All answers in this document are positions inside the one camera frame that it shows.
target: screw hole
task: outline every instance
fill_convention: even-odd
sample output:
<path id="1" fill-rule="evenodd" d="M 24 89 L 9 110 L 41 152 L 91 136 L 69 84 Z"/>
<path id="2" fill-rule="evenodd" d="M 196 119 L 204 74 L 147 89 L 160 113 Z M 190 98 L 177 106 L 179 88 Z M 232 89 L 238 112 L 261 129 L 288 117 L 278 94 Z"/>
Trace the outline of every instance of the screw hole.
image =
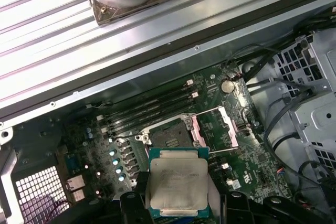
<path id="1" fill-rule="evenodd" d="M 135 198 L 135 195 L 134 194 L 128 194 L 127 195 L 127 199 L 134 199 Z"/>
<path id="2" fill-rule="evenodd" d="M 9 136 L 9 133 L 8 133 L 7 131 L 4 131 L 4 132 L 1 134 L 1 136 L 2 136 L 3 138 L 8 137 L 8 136 Z"/>

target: motherboard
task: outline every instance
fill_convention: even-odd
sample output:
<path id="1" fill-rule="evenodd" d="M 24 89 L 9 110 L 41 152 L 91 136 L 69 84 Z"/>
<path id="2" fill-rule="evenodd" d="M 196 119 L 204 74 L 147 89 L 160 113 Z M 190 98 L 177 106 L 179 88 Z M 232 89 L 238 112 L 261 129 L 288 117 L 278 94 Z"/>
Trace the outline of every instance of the motherboard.
<path id="1" fill-rule="evenodd" d="M 92 195 L 113 199 L 132 190 L 139 171 L 148 170 L 151 147 L 207 147 L 208 172 L 219 190 L 241 191 L 256 202 L 290 196 L 262 143 L 264 127 L 234 64 L 94 107 L 64 125 L 64 145 L 57 153 L 74 202 Z"/>

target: corrugated metal panel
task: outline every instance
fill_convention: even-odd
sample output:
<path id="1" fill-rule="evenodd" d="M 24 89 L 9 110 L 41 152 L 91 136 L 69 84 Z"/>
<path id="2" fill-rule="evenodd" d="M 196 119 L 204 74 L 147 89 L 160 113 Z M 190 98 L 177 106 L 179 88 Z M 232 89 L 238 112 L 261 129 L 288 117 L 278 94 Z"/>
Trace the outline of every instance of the corrugated metal panel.
<path id="1" fill-rule="evenodd" d="M 98 27 L 87 0 L 0 0 L 0 108 L 279 0 L 172 0 Z"/>

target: green circuit board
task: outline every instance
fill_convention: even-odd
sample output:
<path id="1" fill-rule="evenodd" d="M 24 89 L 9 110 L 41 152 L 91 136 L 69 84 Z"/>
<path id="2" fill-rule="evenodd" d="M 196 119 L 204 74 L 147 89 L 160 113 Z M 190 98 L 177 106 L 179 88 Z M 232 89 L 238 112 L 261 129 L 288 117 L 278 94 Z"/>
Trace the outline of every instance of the green circuit board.
<path id="1" fill-rule="evenodd" d="M 223 91 L 223 81 L 230 81 L 233 91 Z M 148 168 L 147 147 L 137 141 L 135 135 L 145 127 L 182 113 L 214 109 L 197 116 L 200 134 L 211 152 L 228 149 L 232 141 L 228 135 L 228 125 L 215 109 L 218 106 L 223 106 L 234 122 L 239 148 L 210 155 L 209 173 L 213 179 L 223 189 L 244 192 L 257 202 L 271 195 L 279 195 L 279 187 L 289 197 L 290 190 L 282 177 L 277 186 L 277 163 L 261 141 L 264 128 L 248 89 L 243 79 L 239 78 L 236 65 L 226 67 L 218 64 L 118 103 L 106 101 L 90 116 L 76 124 L 66 125 L 66 145 L 69 153 L 76 155 L 79 166 L 72 175 L 82 173 L 83 165 L 87 162 L 92 166 L 91 177 L 97 170 L 104 171 L 101 178 L 89 182 L 93 191 L 111 187 L 112 193 L 107 190 L 105 197 L 113 198 L 115 194 L 131 189 L 135 186 L 136 173 L 128 173 L 130 167 L 123 162 L 124 148 L 120 148 L 120 144 L 128 143 L 127 148 L 131 148 L 136 166 L 145 171 Z M 172 126 L 176 126 L 176 122 L 153 129 L 153 134 L 159 132 L 157 141 L 160 140 L 160 131 L 169 130 Z M 109 155 L 111 150 L 117 150 L 115 156 Z M 122 182 L 118 179 L 120 174 L 115 173 L 117 166 L 112 164 L 116 158 L 120 160 L 118 166 L 123 167 L 126 175 Z M 227 163 L 229 169 L 221 169 L 223 163 Z"/>

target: cable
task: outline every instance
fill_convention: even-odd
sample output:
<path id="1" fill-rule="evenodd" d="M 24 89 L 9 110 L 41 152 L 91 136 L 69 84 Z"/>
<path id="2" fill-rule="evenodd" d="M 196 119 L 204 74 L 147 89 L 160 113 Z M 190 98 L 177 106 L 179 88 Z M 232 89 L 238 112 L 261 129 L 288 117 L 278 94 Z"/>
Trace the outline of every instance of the cable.
<path id="1" fill-rule="evenodd" d="M 334 174 L 332 171 L 330 171 L 325 165 L 320 164 L 319 162 L 313 161 L 313 160 L 308 160 L 302 163 L 302 165 L 299 167 L 299 174 L 303 174 L 303 171 L 306 169 L 308 165 L 318 165 L 321 166 L 330 177 L 335 178 Z M 303 186 L 303 181 L 301 178 L 299 178 L 299 185 L 298 189 L 296 191 L 301 191 Z"/>
<path id="2" fill-rule="evenodd" d="M 291 133 L 291 134 L 289 134 L 289 135 L 287 135 L 287 136 L 284 136 L 284 137 L 280 138 L 280 139 L 275 143 L 275 145 L 273 146 L 273 151 L 276 151 L 276 149 L 279 147 L 279 145 L 280 145 L 282 142 L 284 142 L 284 141 L 286 141 L 286 140 L 289 140 L 289 139 L 291 139 L 291 138 L 300 139 L 300 136 L 299 136 L 299 134 L 298 134 L 297 132 L 294 132 L 294 133 Z"/>
<path id="3" fill-rule="evenodd" d="M 270 105 L 267 107 L 267 109 L 266 109 L 266 111 L 265 111 L 265 125 L 266 125 L 266 126 L 267 126 L 268 113 L 269 113 L 270 109 L 271 109 L 275 104 L 277 104 L 277 103 L 279 103 L 279 102 L 281 102 L 281 101 L 283 101 L 283 100 L 284 100 L 284 98 L 281 97 L 281 98 L 279 98 L 279 99 L 273 101 L 272 103 L 270 103 Z"/>
<path id="4" fill-rule="evenodd" d="M 296 202 L 296 196 L 298 196 L 299 193 L 303 192 L 303 191 L 311 191 L 311 190 L 316 190 L 316 189 L 320 189 L 319 187 L 307 187 L 307 188 L 303 188 L 301 190 L 297 190 L 292 197 L 292 201 Z"/>
<path id="5" fill-rule="evenodd" d="M 62 200 L 62 201 L 55 202 L 55 203 L 54 203 L 55 206 L 54 206 L 54 208 L 52 209 L 52 211 L 48 214 L 46 220 L 44 221 L 44 224 L 47 224 L 47 223 L 48 223 L 48 221 L 49 221 L 51 215 L 53 214 L 53 212 L 54 212 L 59 206 L 61 206 L 61 205 L 64 204 L 64 203 L 68 203 L 69 205 L 72 205 L 72 203 L 71 203 L 70 201 L 68 201 L 68 200 Z"/>
<path id="6" fill-rule="evenodd" d="M 279 81 L 279 82 L 282 82 L 288 86 L 291 86 L 293 88 L 297 88 L 297 89 L 307 89 L 308 87 L 305 86 L 305 85 L 301 85 L 301 84 L 298 84 L 298 83 L 295 83 L 293 81 L 287 81 L 287 80 L 284 80 L 284 79 L 280 79 L 280 78 L 274 78 L 275 81 Z"/>
<path id="7" fill-rule="evenodd" d="M 306 180 L 307 182 L 311 183 L 314 186 L 318 186 L 318 184 L 303 176 L 302 174 L 298 173 L 297 171 L 295 171 L 294 169 L 292 169 L 291 167 L 289 167 L 285 162 L 283 162 L 281 160 L 281 158 L 279 158 L 276 153 L 273 151 L 273 148 L 271 146 L 271 143 L 268 141 L 268 136 L 271 133 L 271 131 L 273 130 L 273 128 L 275 127 L 275 125 L 280 121 L 280 119 L 283 117 L 283 115 L 285 115 L 289 110 L 295 108 L 298 104 L 300 104 L 300 102 L 302 102 L 303 100 L 305 100 L 307 97 L 309 97 L 309 92 L 304 91 L 303 93 L 299 94 L 296 98 L 294 98 L 290 103 L 288 103 L 285 107 L 283 107 L 280 112 L 272 119 L 272 121 L 270 122 L 269 126 L 267 127 L 265 133 L 264 133 L 264 145 L 266 147 L 266 149 L 268 150 L 268 152 L 275 158 L 276 161 L 279 162 L 279 164 L 281 164 L 281 166 L 283 168 L 285 168 L 287 171 L 293 173 L 294 175 Z"/>
<path id="8" fill-rule="evenodd" d="M 249 88 L 255 88 L 255 87 L 258 87 L 258 86 L 261 86 L 261 85 L 264 85 L 264 84 L 268 84 L 270 83 L 271 81 L 269 79 L 266 79 L 266 80 L 263 80 L 263 81 L 259 81 L 259 82 L 256 82 L 256 83 L 251 83 L 251 84 L 248 84 L 246 85 L 246 87 L 249 89 Z"/>
<path id="9" fill-rule="evenodd" d="M 284 83 L 288 86 L 291 86 L 291 87 L 297 88 L 297 89 L 306 89 L 307 88 L 307 86 L 305 86 L 305 85 L 301 85 L 301 84 L 295 83 L 293 81 L 287 81 L 287 80 L 280 79 L 280 78 L 274 78 L 274 81 L 282 82 L 282 83 Z M 268 84 L 268 83 L 271 83 L 271 81 L 269 79 L 266 79 L 266 80 L 259 81 L 259 82 L 256 82 L 256 83 L 248 84 L 248 85 L 246 85 L 246 87 L 247 88 L 255 88 L 255 87 L 258 87 L 258 86 L 261 86 L 261 85 L 264 85 L 264 84 Z"/>

